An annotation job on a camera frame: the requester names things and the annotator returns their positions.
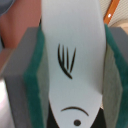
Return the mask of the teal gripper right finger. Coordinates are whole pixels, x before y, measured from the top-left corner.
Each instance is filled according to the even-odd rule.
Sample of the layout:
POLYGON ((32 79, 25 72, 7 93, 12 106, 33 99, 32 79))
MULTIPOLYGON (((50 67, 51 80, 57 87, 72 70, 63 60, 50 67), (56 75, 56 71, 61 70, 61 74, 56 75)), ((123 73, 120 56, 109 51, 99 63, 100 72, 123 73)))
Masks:
POLYGON ((128 128, 128 35, 121 28, 106 32, 103 107, 106 128, 128 128))

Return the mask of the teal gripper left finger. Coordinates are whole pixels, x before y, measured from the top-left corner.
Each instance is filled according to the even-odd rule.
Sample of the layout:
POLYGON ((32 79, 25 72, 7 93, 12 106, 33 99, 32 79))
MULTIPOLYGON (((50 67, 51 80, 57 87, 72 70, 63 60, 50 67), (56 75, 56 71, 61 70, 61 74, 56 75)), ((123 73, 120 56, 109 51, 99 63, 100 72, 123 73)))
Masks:
POLYGON ((48 61, 41 27, 28 28, 3 70, 15 128, 47 128, 48 61))

